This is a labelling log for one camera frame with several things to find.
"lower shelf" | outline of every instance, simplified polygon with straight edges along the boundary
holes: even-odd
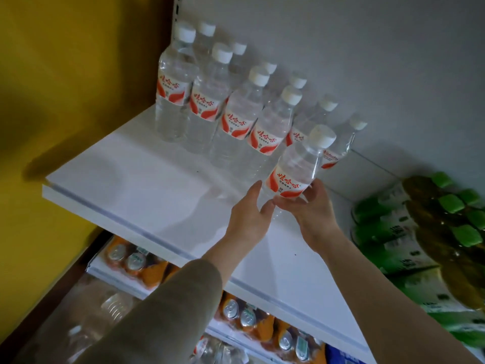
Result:
[[[145,299],[153,290],[142,286],[138,281],[132,280],[122,272],[109,268],[103,258],[98,255],[88,265],[87,272],[106,283],[119,288],[138,299]],[[237,348],[244,349],[257,359],[268,364],[279,363],[288,364],[282,361],[275,354],[266,351],[257,341],[253,341],[239,331],[231,329],[229,326],[212,319],[206,328],[206,332],[221,341],[227,342]]]

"sleeve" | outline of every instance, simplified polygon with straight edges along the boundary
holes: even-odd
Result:
[[[191,261],[88,348],[76,364],[187,364],[221,294],[217,268],[205,260]]]

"shelf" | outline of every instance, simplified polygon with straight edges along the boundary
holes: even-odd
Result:
[[[101,253],[89,263],[87,272],[138,299],[145,299],[154,290],[145,288],[140,282],[129,278],[123,272],[109,268],[103,261]],[[257,341],[249,339],[241,332],[234,331],[226,324],[215,319],[210,321],[206,332],[228,344],[246,350],[249,355],[268,364],[288,364],[280,360],[277,355],[264,350]]]
[[[163,142],[153,123],[152,106],[50,174],[43,196],[182,266],[224,235],[231,208],[248,184],[235,182],[203,156]],[[373,171],[362,161],[350,157],[335,169],[347,177],[347,166],[366,168],[363,176],[379,177],[381,169]],[[337,221],[348,230],[352,202],[340,194],[352,182],[337,172],[329,178],[327,185],[339,192],[329,191]],[[286,212],[225,289],[368,364],[375,362],[325,263]]]

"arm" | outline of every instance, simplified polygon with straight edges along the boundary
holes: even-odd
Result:
[[[458,340],[399,291],[339,229],[320,180],[308,200],[275,197],[325,261],[378,364],[479,363]]]
[[[219,242],[160,285],[76,364],[186,364],[214,317],[222,288],[268,231],[275,205],[269,201],[258,210],[261,184],[255,183],[233,207]]]

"person's right arm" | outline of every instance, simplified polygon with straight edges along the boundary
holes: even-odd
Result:
[[[303,194],[308,202],[276,196],[274,203],[295,216],[306,243],[325,261],[378,364],[479,363],[347,239],[320,180]]]

